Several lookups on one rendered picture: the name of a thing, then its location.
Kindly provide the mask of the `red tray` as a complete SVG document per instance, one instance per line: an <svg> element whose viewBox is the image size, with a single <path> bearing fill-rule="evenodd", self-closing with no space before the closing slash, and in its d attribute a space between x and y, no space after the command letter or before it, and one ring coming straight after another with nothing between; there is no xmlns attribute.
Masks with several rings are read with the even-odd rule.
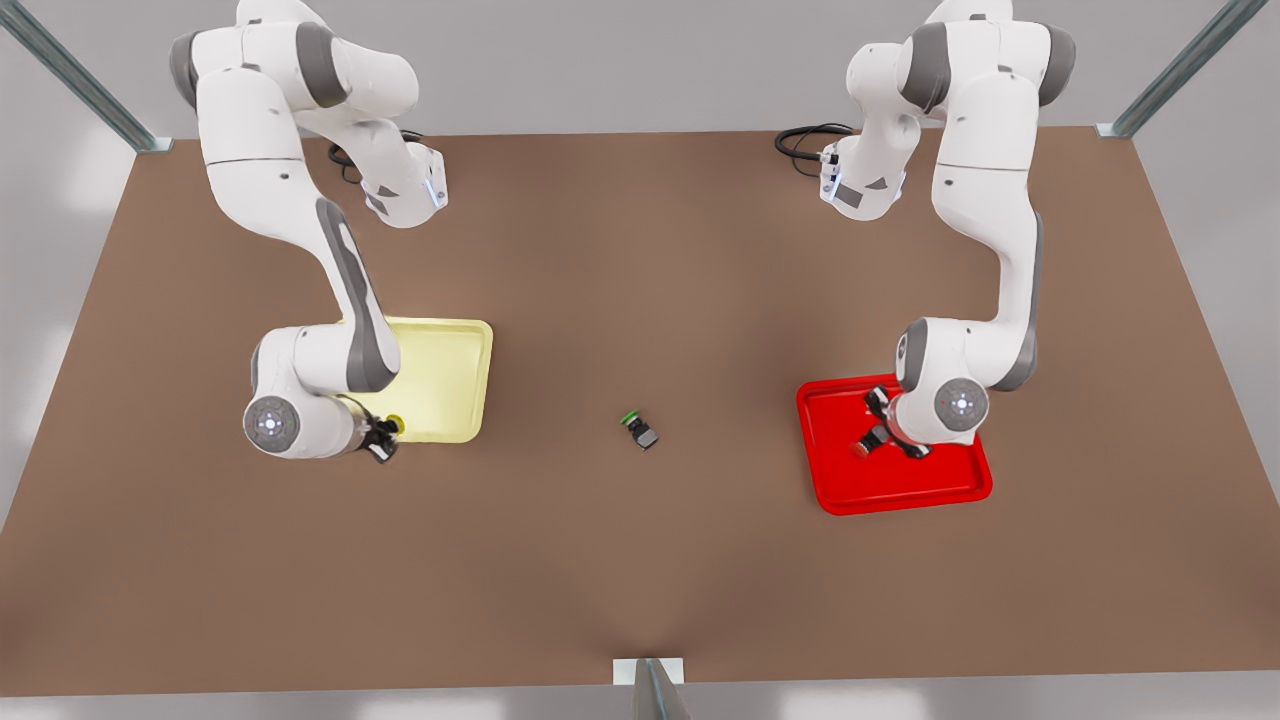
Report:
<svg viewBox="0 0 1280 720"><path fill-rule="evenodd" d="M887 443L867 457L855 445L877 424L864 397L883 386L901 389L893 374L813 380L796 392L797 415L817 502L844 516L965 503L986 498L992 475L982 439L941 445L923 459Z"/></svg>

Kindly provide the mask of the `pale yellow tray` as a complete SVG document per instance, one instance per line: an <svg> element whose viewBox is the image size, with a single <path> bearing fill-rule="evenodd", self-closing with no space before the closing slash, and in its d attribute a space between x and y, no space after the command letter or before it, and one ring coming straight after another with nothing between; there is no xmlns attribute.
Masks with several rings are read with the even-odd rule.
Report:
<svg viewBox="0 0 1280 720"><path fill-rule="evenodd" d="M352 393L372 415L404 424L402 443L457 445L483 424L493 332L481 320L387 318L399 345L399 373L383 391Z"/></svg>

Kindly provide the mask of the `silver frame post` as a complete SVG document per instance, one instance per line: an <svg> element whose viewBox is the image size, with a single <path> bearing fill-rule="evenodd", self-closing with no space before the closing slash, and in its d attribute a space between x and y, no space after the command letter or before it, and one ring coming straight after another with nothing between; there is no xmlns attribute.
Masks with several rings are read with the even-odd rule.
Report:
<svg viewBox="0 0 1280 720"><path fill-rule="evenodd" d="M631 685L631 720L691 720L678 689L685 683L682 657L614 659L613 684Z"/></svg>
<svg viewBox="0 0 1280 720"><path fill-rule="evenodd" d="M1271 0L1228 0L1115 120L1094 124L1100 138L1133 138Z"/></svg>
<svg viewBox="0 0 1280 720"><path fill-rule="evenodd" d="M159 137L138 120L50 31L22 5L0 0L0 26L76 95L138 155L169 152L173 138Z"/></svg>

